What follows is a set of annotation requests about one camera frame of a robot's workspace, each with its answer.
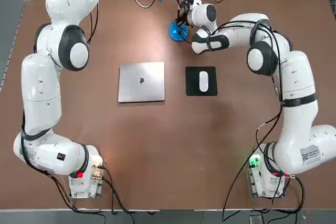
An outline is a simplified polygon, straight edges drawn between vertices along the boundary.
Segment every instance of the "qr code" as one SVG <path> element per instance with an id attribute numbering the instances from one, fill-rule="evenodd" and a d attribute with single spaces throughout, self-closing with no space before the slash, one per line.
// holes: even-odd
<path id="1" fill-rule="evenodd" d="M 308 160 L 308 153 L 301 154 L 301 155 L 302 155 L 303 161 L 307 161 Z"/>

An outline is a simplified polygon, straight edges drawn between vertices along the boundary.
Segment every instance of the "green light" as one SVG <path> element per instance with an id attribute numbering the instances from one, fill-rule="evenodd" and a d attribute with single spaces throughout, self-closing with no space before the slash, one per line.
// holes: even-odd
<path id="1" fill-rule="evenodd" d="M 259 161 L 260 161 L 260 155 L 253 154 L 249 159 L 251 168 L 258 167 L 259 166 Z"/>

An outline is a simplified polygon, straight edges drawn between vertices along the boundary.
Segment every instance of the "floor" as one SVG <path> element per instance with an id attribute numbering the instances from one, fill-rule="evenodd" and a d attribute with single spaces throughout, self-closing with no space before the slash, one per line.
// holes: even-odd
<path id="1" fill-rule="evenodd" d="M 24 0 L 0 0 L 2 3 L 2 11 L 0 12 L 0 25 L 2 31 L 0 33 L 0 90 L 1 80 L 5 72 L 8 57 L 10 55 L 13 40 L 15 38 L 16 30 L 24 7 Z M 234 213 L 234 211 L 227 211 L 225 216 Z M 132 223 L 130 216 L 119 214 L 113 217 L 111 213 L 106 212 L 106 223 Z M 237 215 L 231 217 L 226 221 L 227 224 L 249 224 L 249 216 L 255 215 L 251 211 L 242 211 Z M 285 216 L 284 214 L 271 211 L 264 215 L 265 223 L 273 218 Z M 151 216 L 145 212 L 134 214 L 136 224 L 216 224 L 222 223 L 222 213 L 215 211 L 208 211 L 204 215 L 203 211 L 160 211 Z M 25 224 L 72 224 L 72 223 L 102 223 L 103 218 L 93 215 L 79 215 L 71 211 L 1 211 L 1 224 L 25 223 Z M 298 214 L 298 224 L 329 224 L 335 223 L 336 210 L 303 210 Z M 295 223 L 295 215 L 289 216 L 286 219 L 277 220 L 277 224 Z"/>
<path id="2" fill-rule="evenodd" d="M 235 211 L 227 211 L 225 217 Z M 146 212 L 133 215 L 135 224 L 220 224 L 222 223 L 222 213 L 208 211 L 203 215 L 203 211 L 160 211 L 155 215 L 149 215 Z M 249 217 L 256 215 L 251 211 L 242 211 L 225 221 L 226 224 L 250 224 Z M 105 213 L 106 223 L 132 224 L 130 216 L 119 214 L 113 217 L 110 212 Z M 265 224 L 271 219 L 281 218 L 285 214 L 271 211 L 264 215 Z M 101 216 L 81 215 L 71 211 L 23 211 L 23 212 L 0 212 L 2 224 L 24 223 L 24 224 L 42 224 L 48 220 L 48 224 L 103 224 L 104 219 Z M 332 224 L 336 220 L 335 210 L 303 210 L 298 214 L 297 224 Z M 295 215 L 286 219 L 276 220 L 276 224 L 294 224 Z"/>

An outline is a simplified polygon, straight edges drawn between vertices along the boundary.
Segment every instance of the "label sticker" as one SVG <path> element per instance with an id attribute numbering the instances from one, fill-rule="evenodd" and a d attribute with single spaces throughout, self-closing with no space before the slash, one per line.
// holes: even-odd
<path id="1" fill-rule="evenodd" d="M 20 146 L 19 152 L 23 156 L 21 146 Z M 30 159 L 30 162 L 32 164 L 35 164 L 34 157 L 35 157 L 36 152 L 34 152 L 33 150 L 30 150 L 27 147 L 25 147 L 25 152 L 26 152 L 26 156 L 28 157 L 28 159 Z"/>
<path id="2" fill-rule="evenodd" d="M 65 154 L 63 154 L 63 153 L 58 153 L 58 154 L 57 154 L 57 159 L 58 159 L 58 160 L 62 160 L 62 161 L 64 161 L 64 159 L 65 159 Z"/>
<path id="3" fill-rule="evenodd" d="M 301 156 L 304 165 L 309 165 L 321 159 L 320 150 L 316 145 L 301 149 Z"/>

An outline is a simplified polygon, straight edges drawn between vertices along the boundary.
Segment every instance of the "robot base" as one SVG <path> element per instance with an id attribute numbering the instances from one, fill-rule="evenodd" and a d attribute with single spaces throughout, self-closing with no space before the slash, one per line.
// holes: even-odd
<path id="1" fill-rule="evenodd" d="M 262 151 L 264 151 L 265 146 L 265 144 L 260 145 Z M 284 196 L 283 188 L 285 185 L 285 177 L 276 177 L 268 171 L 265 165 L 264 155 L 260 149 L 257 149 L 250 158 L 247 172 L 253 197 L 273 198 L 279 184 L 279 179 L 281 179 L 281 181 L 275 198 L 281 198 Z"/>
<path id="2" fill-rule="evenodd" d="M 103 166 L 104 160 L 95 147 L 92 145 L 87 145 L 86 147 L 89 151 L 89 163 L 83 173 L 83 177 L 71 178 L 69 176 L 71 197 L 73 199 L 94 199 L 102 197 L 103 169 L 99 169 L 98 166 Z"/>
<path id="3" fill-rule="evenodd" d="M 177 42 L 183 41 L 188 36 L 188 27 L 187 26 L 177 26 L 176 22 L 170 24 L 169 26 L 169 35 L 172 40 Z"/>

